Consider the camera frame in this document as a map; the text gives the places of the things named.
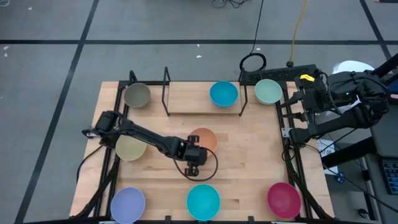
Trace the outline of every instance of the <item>light green bowl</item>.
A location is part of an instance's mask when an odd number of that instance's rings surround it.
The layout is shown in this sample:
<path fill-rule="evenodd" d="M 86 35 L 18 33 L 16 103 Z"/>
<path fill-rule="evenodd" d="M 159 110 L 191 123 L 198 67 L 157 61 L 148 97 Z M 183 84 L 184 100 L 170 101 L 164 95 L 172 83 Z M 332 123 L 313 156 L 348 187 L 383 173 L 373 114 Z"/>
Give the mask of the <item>light green bowl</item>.
<path fill-rule="evenodd" d="M 271 105 L 280 100 L 282 89 L 274 80 L 261 80 L 254 87 L 257 100 L 264 105 Z"/>

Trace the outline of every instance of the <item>wooden tabletop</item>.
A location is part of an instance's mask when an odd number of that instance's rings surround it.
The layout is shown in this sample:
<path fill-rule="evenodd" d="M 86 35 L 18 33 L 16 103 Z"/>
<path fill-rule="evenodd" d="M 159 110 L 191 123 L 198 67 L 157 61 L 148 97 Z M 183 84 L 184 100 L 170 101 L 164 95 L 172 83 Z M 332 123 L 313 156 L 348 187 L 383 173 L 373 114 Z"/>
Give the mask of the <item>wooden tabletop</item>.
<path fill-rule="evenodd" d="M 113 110 L 117 87 L 118 82 L 102 83 L 93 125 L 102 111 Z M 288 87 L 291 95 L 295 91 L 294 83 L 288 83 Z M 172 114 L 168 117 L 161 102 L 162 87 L 150 86 L 150 90 L 152 98 L 148 107 L 129 110 L 127 117 L 136 124 L 161 135 L 181 138 L 186 138 L 195 128 L 206 127 L 218 137 L 216 155 L 219 169 L 211 180 L 203 182 L 214 186 L 221 196 L 221 209 L 214 220 L 247 220 L 248 216 L 254 216 L 257 221 L 281 220 L 267 206 L 269 187 L 276 182 L 287 182 L 275 106 L 259 104 L 254 96 L 254 87 L 248 86 L 248 105 L 242 117 L 237 114 Z M 167 88 L 165 99 L 169 98 L 168 90 Z M 298 112 L 301 107 L 296 104 L 292 110 Z M 295 125 L 306 127 L 300 121 L 296 121 Z M 98 141 L 99 139 L 88 140 L 85 156 L 98 147 Z M 309 144 L 317 146 L 315 141 L 310 141 Z M 319 154 L 304 148 L 301 149 L 301 155 L 309 191 L 324 210 L 333 216 Z M 104 150 L 88 159 L 81 168 L 71 215 L 77 214 L 98 188 L 103 157 Z M 178 164 L 182 169 L 186 166 L 184 162 Z M 198 178 L 210 176 L 214 167 L 215 159 L 211 156 L 200 167 Z M 192 220 L 185 200 L 189 190 L 196 184 L 176 170 L 173 160 L 159 153 L 155 147 L 148 146 L 140 159 L 121 161 L 116 191 L 124 187 L 142 190 L 146 198 L 146 210 L 141 220 L 163 220 L 166 215 L 171 215 L 173 220 Z M 105 192 L 102 215 L 107 196 Z"/>

